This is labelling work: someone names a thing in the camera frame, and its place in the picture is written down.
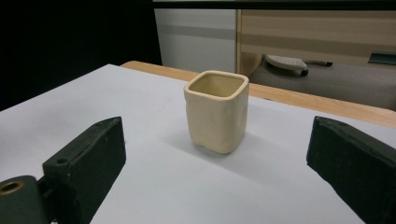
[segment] white paper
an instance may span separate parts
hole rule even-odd
[[[190,140],[185,84],[107,65],[1,112],[0,180],[40,178],[80,133],[121,116],[127,161],[92,223],[363,223],[306,165],[313,119],[392,147],[396,129],[249,97],[246,134],[220,155]]]

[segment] black wall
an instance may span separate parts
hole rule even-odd
[[[134,0],[12,4],[0,21],[0,110],[108,63],[162,64],[154,11]]]

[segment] drawer handle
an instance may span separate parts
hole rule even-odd
[[[373,52],[370,56],[369,63],[382,63],[396,65],[395,52]]]

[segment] wooden table edge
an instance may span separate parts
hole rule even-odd
[[[176,78],[184,81],[190,81],[198,75],[198,73],[191,71],[151,63],[141,63],[138,61],[130,61],[128,63],[124,63],[121,65],[121,67],[147,72],[163,77]],[[346,101],[305,94],[297,91],[287,91],[253,83],[250,83],[249,87],[249,95],[262,99],[271,100],[287,105],[296,105],[299,107],[313,109],[346,118],[359,119],[392,128],[396,127],[396,112],[389,109],[369,105],[360,105]]]

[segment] cream-colored cup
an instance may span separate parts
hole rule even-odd
[[[247,127],[248,78],[206,71],[184,87],[187,120],[194,144],[227,154]]]

